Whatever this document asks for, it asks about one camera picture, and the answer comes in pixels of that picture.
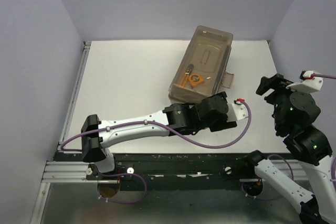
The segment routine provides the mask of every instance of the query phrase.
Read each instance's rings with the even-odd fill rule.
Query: white bracket
[[[227,121],[236,122],[248,117],[247,109],[243,104],[228,103]]]
[[[321,77],[313,77],[311,78],[311,75],[313,73],[318,73],[316,71],[306,71],[303,74],[304,78],[307,78],[306,80],[302,82],[294,82],[293,84],[290,84],[286,87],[286,89],[296,90],[303,93],[314,93],[321,90],[321,87],[323,85],[323,78]]]

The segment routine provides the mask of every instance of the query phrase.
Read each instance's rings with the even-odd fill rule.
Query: orange object
[[[189,76],[189,82],[191,86],[196,87],[197,85],[204,83],[204,79],[199,74],[194,73]]]
[[[194,65],[193,64],[189,64],[189,66],[187,67],[187,70],[185,71],[184,75],[183,75],[183,78],[182,78],[182,81],[180,83],[180,86],[181,87],[184,87],[188,81],[188,77],[190,76],[191,72],[193,71],[194,69]]]

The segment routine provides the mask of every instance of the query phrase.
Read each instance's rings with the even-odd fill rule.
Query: white wall
[[[270,39],[293,0],[62,0],[84,40],[191,38],[197,25]]]
[[[270,43],[277,71],[299,80],[301,70],[336,75],[336,0],[294,0]],[[336,150],[336,81],[324,80],[313,97],[322,113],[315,126]]]
[[[82,51],[61,0],[0,0],[0,223],[29,223]]]

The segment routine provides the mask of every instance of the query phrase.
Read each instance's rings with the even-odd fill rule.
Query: metal floor
[[[300,182],[310,189],[308,182]],[[136,199],[142,192],[123,191],[118,198]],[[264,197],[277,195],[265,184]],[[150,191],[136,205],[98,200],[95,184],[52,184],[42,223],[301,223],[285,200],[259,201],[241,191]]]

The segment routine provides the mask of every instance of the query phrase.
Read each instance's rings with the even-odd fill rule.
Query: white table surface
[[[83,72],[68,137],[80,133],[90,114],[101,120],[120,120],[163,110],[171,103],[168,88],[184,56],[186,40],[114,40],[93,41]],[[273,107],[256,95],[262,76],[271,77],[276,68],[266,41],[234,41],[227,65],[234,73],[228,102],[244,98],[252,111],[247,134],[235,145],[210,150],[193,145],[177,136],[148,137],[117,144],[113,153],[287,153],[282,138],[275,136]],[[234,140],[244,129],[247,119],[238,127],[210,132],[200,131],[192,139],[210,145]],[[81,148],[77,139],[67,148]]]

